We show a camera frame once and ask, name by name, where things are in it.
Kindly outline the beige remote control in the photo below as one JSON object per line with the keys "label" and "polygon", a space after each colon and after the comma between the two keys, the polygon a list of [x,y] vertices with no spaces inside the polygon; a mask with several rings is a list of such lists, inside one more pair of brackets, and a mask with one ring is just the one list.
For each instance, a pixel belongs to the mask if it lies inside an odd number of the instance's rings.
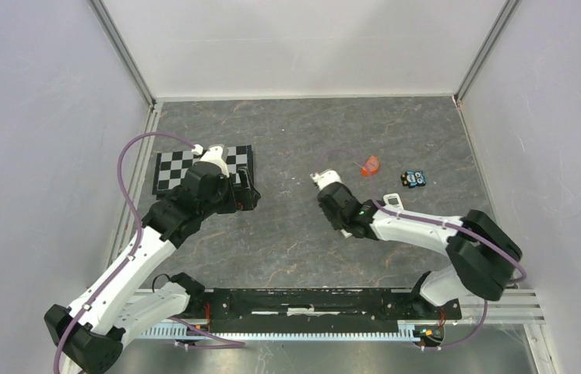
{"label": "beige remote control", "polygon": [[396,208],[399,209],[403,209],[403,203],[400,199],[400,195],[398,193],[390,193],[390,194],[385,194],[383,196],[383,201],[385,203],[385,205],[390,205],[390,206],[394,206]]}

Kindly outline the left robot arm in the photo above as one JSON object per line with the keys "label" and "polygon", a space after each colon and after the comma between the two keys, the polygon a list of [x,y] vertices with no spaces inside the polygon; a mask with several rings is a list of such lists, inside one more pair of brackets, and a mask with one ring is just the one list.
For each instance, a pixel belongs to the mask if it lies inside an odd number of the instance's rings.
{"label": "left robot arm", "polygon": [[44,321],[57,346],[83,373],[105,373],[142,333],[171,316],[198,316],[204,295],[170,281],[131,303],[141,283],[213,214],[253,210],[260,198],[247,167],[240,182],[212,161],[198,161],[181,184],[154,203],[118,258],[77,299],[53,305]]}

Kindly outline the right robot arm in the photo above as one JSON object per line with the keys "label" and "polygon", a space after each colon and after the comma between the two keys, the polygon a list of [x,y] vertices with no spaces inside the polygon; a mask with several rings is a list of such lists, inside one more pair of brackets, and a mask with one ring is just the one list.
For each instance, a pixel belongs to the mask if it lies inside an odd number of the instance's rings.
{"label": "right robot arm", "polygon": [[464,217],[415,213],[379,200],[360,202],[341,182],[319,187],[319,207],[337,231],[355,238],[403,242],[429,249],[450,264],[419,280],[410,296],[412,312],[433,316],[453,299],[476,295],[486,301],[501,299],[516,282],[522,250],[484,212],[470,210]]}

